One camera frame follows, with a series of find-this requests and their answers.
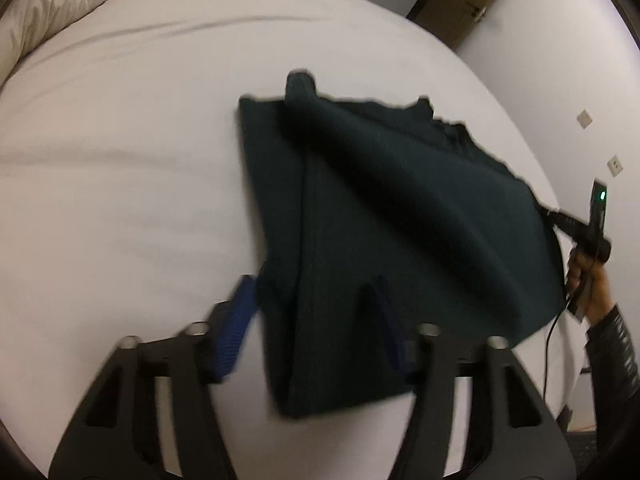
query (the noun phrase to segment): dark green garment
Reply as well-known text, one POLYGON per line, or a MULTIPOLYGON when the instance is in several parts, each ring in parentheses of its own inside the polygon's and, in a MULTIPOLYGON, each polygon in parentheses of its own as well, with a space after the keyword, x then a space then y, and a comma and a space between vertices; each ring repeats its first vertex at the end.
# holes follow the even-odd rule
POLYGON ((383 276, 404 326, 512 344, 564 307, 561 252, 527 184, 462 124, 321 98, 292 73, 284 101, 240 100, 266 235, 257 285, 278 408, 322 413, 406 390, 367 293, 383 276))

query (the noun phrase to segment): beige pillow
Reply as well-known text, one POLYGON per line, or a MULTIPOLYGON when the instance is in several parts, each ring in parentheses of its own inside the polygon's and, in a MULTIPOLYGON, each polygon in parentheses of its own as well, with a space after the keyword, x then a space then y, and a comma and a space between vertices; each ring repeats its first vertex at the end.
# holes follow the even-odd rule
POLYGON ((13 0, 0 17, 0 86, 18 60, 106 0, 13 0))

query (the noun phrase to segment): black leather jacket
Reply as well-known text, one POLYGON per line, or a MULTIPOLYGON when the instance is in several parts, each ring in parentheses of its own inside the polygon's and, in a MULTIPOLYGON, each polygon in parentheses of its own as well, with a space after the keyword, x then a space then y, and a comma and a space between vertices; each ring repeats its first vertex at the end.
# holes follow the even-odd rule
POLYGON ((631 336, 618 306, 588 335, 598 450, 603 450, 625 416, 629 399, 640 390, 640 377, 631 336))

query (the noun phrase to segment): metal screw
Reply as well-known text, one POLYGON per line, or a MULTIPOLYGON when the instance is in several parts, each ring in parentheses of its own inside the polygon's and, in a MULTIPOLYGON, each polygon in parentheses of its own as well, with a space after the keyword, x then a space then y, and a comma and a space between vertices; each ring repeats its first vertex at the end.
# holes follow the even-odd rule
POLYGON ((127 335, 120 340, 118 346, 123 350, 131 350, 132 348, 138 346, 140 343, 142 343, 142 339, 140 339, 137 335, 127 335))
POLYGON ((199 321, 197 323, 191 323, 185 332, 188 335, 205 335, 209 331, 209 325, 204 321, 199 321))
POLYGON ((418 326, 418 334, 425 337, 437 337, 440 335, 440 327, 431 323, 422 323, 418 326))
POLYGON ((492 335, 489 339, 486 340, 487 344, 491 348, 495 348, 496 350, 504 350, 509 348, 509 341, 503 338, 501 335, 492 335))

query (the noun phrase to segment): white bed sheet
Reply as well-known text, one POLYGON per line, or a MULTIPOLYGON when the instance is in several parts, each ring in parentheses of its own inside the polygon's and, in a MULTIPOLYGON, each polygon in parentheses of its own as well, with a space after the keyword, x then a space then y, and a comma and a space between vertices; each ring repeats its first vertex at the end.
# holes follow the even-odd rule
MULTIPOLYGON (((433 36, 364 0, 109 0, 43 44, 0 90, 0 417, 43 470, 113 344, 171 336, 264 257, 242 166, 244 93, 308 68, 334 96, 463 120, 540 200, 553 190, 496 99, 433 36)), ((385 479, 411 396, 301 422, 273 412, 254 324, 214 390, 242 480, 385 479)), ((516 349, 542 387, 545 330, 516 349)), ((557 413, 584 330, 551 343, 557 413)), ((460 398, 465 398, 460 390, 460 398)), ((460 461, 458 421, 449 467, 460 461)))

